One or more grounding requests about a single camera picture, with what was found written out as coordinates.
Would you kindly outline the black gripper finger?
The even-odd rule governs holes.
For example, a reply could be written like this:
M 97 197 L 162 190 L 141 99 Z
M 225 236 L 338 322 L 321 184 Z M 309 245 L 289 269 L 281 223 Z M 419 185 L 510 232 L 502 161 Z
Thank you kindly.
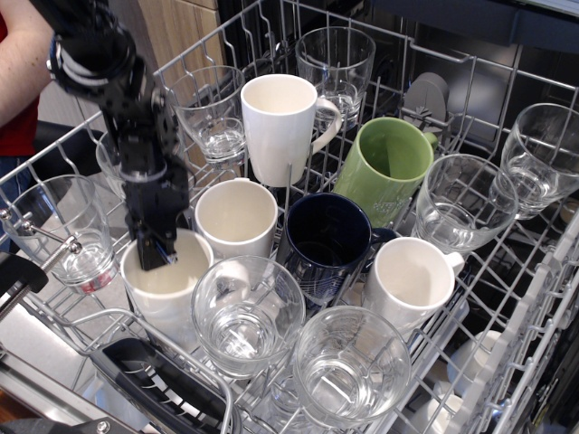
M 131 241 L 136 241 L 138 239 L 139 231 L 140 231 L 140 223 L 135 221 L 128 221 L 128 234 Z
M 176 234 L 168 239 L 158 237 L 150 231 L 139 231 L 137 236 L 140 267 L 150 271 L 177 262 Z

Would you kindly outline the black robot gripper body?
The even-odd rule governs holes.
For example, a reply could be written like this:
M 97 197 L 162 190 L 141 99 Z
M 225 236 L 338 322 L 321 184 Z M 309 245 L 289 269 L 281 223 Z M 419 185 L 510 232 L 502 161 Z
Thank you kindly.
M 140 223 L 140 231 L 168 239 L 176 234 L 178 215 L 189 206 L 188 188 L 185 165 L 168 165 L 163 174 L 149 178 L 126 177 L 130 220 Z

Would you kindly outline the person forearm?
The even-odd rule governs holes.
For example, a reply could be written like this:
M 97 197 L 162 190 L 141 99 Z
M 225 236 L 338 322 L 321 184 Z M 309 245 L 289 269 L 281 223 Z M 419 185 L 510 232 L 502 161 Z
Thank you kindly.
M 1 125 L 40 96 L 51 78 L 46 56 L 52 28 L 29 1 L 3 1 L 7 36 L 1 41 Z

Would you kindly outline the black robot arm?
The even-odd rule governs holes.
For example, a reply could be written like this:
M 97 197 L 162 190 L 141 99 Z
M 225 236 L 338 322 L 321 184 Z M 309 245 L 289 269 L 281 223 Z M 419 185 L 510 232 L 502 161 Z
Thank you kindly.
M 135 42 L 106 1 L 35 1 L 54 31 L 49 71 L 75 97 L 96 104 L 119 154 L 130 237 L 143 270 L 178 260 L 177 219 L 188 174 L 177 127 Z

